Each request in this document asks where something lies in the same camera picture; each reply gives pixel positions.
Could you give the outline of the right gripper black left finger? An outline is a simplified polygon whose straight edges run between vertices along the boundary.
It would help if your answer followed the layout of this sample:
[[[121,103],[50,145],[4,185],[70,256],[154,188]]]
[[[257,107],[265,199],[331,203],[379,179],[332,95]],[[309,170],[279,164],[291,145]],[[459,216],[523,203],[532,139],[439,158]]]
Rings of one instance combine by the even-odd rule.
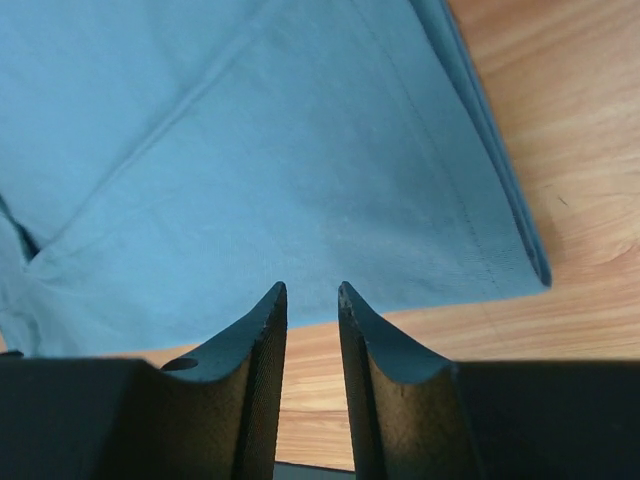
[[[5,479],[269,479],[287,292],[194,350],[140,359],[1,357]]]

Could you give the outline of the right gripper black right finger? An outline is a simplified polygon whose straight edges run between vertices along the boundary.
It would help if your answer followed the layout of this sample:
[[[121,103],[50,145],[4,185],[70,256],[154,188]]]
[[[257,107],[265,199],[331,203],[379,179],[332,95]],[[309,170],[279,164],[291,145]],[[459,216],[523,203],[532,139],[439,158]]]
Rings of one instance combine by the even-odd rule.
[[[348,283],[339,336],[360,479],[635,479],[639,365],[453,361]]]

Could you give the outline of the grey-blue t-shirt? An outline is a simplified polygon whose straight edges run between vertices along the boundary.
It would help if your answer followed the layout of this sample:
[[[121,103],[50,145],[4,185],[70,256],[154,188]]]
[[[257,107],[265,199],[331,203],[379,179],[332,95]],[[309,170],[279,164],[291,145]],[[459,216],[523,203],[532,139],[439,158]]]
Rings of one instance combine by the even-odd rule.
[[[444,1],[5,1],[1,334],[28,356],[533,295],[551,268]]]

